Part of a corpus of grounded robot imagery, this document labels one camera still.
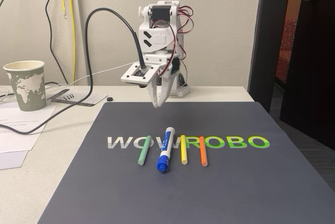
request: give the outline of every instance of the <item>dark door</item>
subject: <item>dark door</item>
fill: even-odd
[[[335,149],[335,0],[303,0],[281,120]]]

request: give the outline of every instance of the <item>gray mat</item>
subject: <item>gray mat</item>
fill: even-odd
[[[176,136],[218,136],[225,145],[206,147],[208,167],[201,166],[194,145],[187,149],[187,165],[181,164],[180,149],[173,149],[170,169],[161,174],[155,168],[156,137],[162,140],[167,127]],[[140,166],[136,139],[147,135],[154,144]],[[227,136],[242,137],[247,146],[231,148]],[[270,146],[254,147],[250,136]],[[126,148],[120,143],[108,148],[107,137],[109,147],[123,137]],[[334,209],[335,193],[256,102],[165,103],[159,109],[151,103],[107,103],[39,224],[315,224],[333,223]]]

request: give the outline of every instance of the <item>whiteboard marker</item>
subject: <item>whiteboard marker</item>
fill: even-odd
[[[161,173],[165,173],[169,169],[169,160],[172,151],[172,143],[174,140],[175,130],[168,127],[165,131],[161,155],[159,156],[156,168]]]

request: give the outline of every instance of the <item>white paper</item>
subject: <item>white paper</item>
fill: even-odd
[[[85,96],[88,95],[87,91],[78,91],[71,89],[67,92],[65,92],[62,95],[59,95],[56,98],[53,98],[54,102],[78,102],[79,100],[83,99]],[[83,101],[85,104],[92,104],[96,105],[99,103],[101,100],[103,100],[105,97],[107,97],[107,94],[104,93],[99,93],[99,92],[92,92],[91,95]]]
[[[19,131],[29,131],[47,120],[55,109],[56,105],[29,112],[21,111],[19,108],[1,108],[0,124]],[[0,153],[31,150],[44,127],[45,125],[28,135],[20,135],[0,127]]]
[[[28,151],[0,153],[0,170],[21,167]]]

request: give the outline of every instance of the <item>table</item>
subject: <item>table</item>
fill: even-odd
[[[88,86],[70,89],[89,90]],[[137,86],[94,86],[114,102],[150,102]],[[251,102],[243,87],[191,87],[168,102]],[[37,223],[106,99],[93,107],[74,106],[50,121],[21,168],[0,171],[0,223]],[[55,112],[65,104],[57,104]]]

